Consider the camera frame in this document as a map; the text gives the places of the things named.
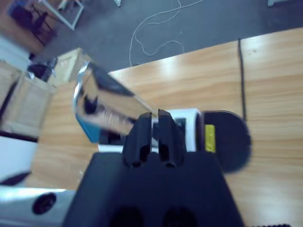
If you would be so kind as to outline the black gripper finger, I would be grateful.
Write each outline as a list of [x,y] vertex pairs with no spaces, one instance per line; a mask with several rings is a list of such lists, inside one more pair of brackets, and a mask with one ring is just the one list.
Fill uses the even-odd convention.
[[126,137],[123,147],[123,161],[127,167],[141,167],[147,162],[151,152],[152,114],[139,116]]
[[184,161],[184,135],[171,114],[158,110],[159,156],[166,167],[177,167]]

